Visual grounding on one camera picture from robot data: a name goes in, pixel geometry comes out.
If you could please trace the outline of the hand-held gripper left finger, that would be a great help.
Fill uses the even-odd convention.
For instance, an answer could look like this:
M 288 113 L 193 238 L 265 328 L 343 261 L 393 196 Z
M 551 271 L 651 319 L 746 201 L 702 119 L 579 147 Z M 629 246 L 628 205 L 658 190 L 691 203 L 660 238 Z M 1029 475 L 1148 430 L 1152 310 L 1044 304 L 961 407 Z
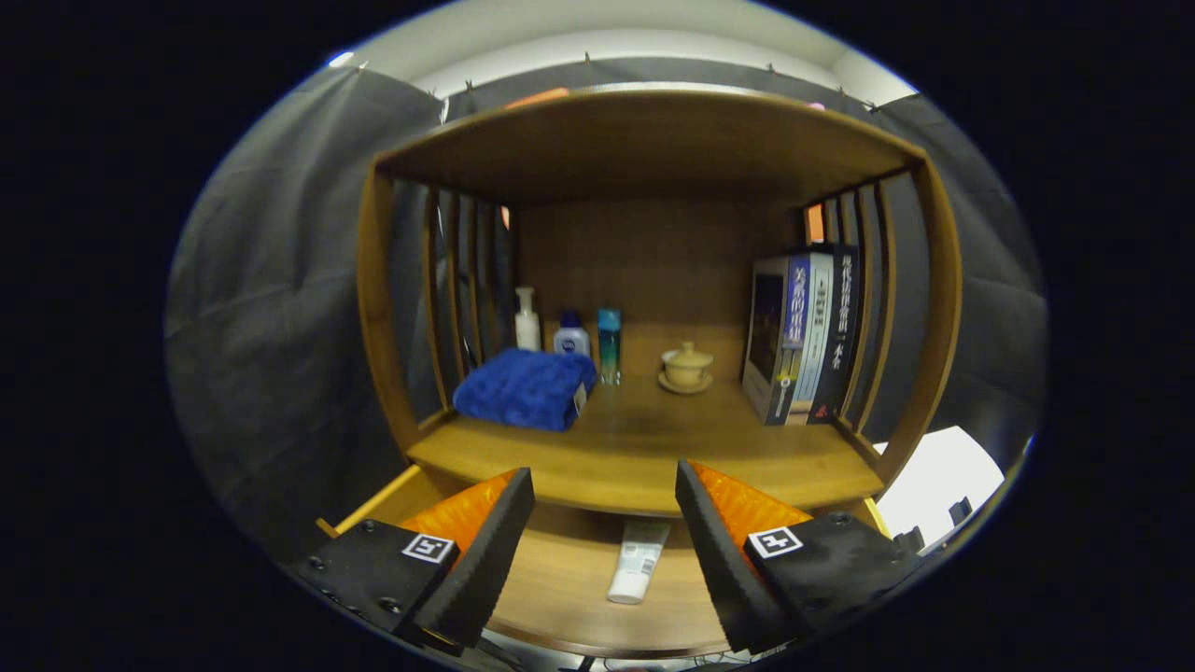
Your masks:
M 534 505 L 527 468 L 417 513 L 375 505 L 293 561 L 289 573 L 372 629 L 458 656 L 482 642 Z

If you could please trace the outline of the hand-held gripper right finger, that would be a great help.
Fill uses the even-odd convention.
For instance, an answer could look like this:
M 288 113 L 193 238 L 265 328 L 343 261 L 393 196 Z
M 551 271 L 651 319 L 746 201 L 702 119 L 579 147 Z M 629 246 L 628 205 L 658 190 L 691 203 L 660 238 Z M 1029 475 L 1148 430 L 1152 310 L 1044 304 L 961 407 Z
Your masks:
M 899 595 L 925 562 L 848 511 L 807 514 L 687 459 L 675 497 L 734 650 L 841 630 Z

